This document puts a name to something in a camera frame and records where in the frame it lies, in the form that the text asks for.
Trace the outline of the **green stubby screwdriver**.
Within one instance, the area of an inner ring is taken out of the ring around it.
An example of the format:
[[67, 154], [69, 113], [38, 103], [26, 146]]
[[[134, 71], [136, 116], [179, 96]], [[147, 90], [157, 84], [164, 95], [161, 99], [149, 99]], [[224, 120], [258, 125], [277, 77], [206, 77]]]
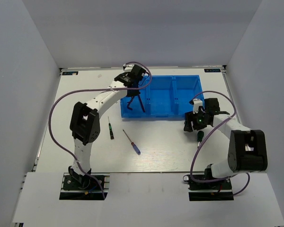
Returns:
[[200, 146], [202, 140], [203, 140], [203, 137], [204, 137], [204, 132], [203, 131], [198, 131], [197, 133], [197, 147]]

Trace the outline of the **small brown hex key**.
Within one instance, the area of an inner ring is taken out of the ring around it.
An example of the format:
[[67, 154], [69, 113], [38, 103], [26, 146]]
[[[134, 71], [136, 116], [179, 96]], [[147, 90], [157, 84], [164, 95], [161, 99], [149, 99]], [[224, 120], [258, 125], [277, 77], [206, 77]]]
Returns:
[[131, 97], [131, 99], [130, 99], [130, 101], [127, 103], [127, 109], [129, 109], [129, 110], [133, 110], [131, 107], [130, 107], [130, 105], [131, 105], [131, 103], [133, 102], [133, 100], [134, 100], [134, 96], [133, 97]]

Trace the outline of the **red blue handled screwdriver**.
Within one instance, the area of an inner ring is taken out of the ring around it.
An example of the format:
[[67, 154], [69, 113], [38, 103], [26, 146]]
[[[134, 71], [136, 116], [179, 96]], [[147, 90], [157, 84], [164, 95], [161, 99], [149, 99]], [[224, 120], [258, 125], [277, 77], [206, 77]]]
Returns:
[[136, 152], [137, 155], [141, 154], [141, 151], [139, 150], [139, 148], [136, 146], [136, 144], [130, 139], [130, 137], [128, 136], [128, 134], [125, 132], [125, 130], [123, 130], [124, 134], [126, 135], [126, 137], [128, 138], [128, 140], [131, 143], [132, 148], [134, 149], [134, 151]]

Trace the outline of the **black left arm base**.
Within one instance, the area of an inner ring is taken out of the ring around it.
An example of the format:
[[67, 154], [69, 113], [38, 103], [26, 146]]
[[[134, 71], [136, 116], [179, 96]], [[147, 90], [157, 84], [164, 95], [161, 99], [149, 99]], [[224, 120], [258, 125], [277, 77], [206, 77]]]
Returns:
[[99, 184], [93, 178], [88, 179], [83, 184], [80, 184], [70, 174], [64, 174], [59, 200], [103, 201], [108, 194], [110, 175], [96, 174], [94, 177], [101, 183], [104, 197]]

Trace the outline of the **large brown hex key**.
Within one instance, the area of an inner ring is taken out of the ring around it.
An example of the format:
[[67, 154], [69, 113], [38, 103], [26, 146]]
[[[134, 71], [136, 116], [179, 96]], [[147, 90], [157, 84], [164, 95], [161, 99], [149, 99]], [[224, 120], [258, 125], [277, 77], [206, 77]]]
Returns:
[[139, 103], [140, 103], [141, 109], [142, 109], [143, 113], [145, 113], [146, 111], [145, 111], [145, 108], [144, 108], [144, 105], [143, 105], [143, 102], [142, 102], [140, 94], [138, 95], [138, 99], [139, 99]]

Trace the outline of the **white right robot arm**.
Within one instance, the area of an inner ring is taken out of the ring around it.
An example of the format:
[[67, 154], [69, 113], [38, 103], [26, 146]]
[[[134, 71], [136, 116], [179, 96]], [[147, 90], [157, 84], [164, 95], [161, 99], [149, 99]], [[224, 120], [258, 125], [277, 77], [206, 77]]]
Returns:
[[262, 130], [252, 130], [233, 119], [228, 112], [221, 111], [217, 98], [190, 101], [193, 110], [185, 114], [184, 131], [201, 131], [212, 126], [210, 133], [202, 138], [197, 147], [199, 153], [209, 137], [219, 130], [229, 139], [227, 157], [216, 164], [209, 164], [201, 179], [190, 174], [196, 183], [204, 183], [214, 189], [223, 180], [240, 173], [264, 172], [268, 167], [266, 139]]

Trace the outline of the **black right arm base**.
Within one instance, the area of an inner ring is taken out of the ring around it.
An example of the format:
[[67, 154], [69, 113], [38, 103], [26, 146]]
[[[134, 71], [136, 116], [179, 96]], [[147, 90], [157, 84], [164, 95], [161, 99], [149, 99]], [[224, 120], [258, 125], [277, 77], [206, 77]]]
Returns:
[[230, 180], [213, 183], [198, 183], [190, 175], [183, 176], [183, 182], [188, 184], [189, 201], [233, 201], [233, 191]]

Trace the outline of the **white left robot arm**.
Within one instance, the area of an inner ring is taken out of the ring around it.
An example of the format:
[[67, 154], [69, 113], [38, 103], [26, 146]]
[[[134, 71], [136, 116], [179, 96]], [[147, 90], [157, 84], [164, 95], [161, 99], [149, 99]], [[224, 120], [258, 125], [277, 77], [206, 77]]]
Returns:
[[73, 108], [70, 130], [74, 139], [74, 160], [69, 174], [81, 189], [90, 185], [90, 155], [93, 142], [100, 134], [100, 118], [118, 100], [126, 96], [136, 96], [137, 89], [148, 71], [139, 65], [124, 66], [124, 72], [114, 78], [107, 91], [85, 102], [77, 102]]

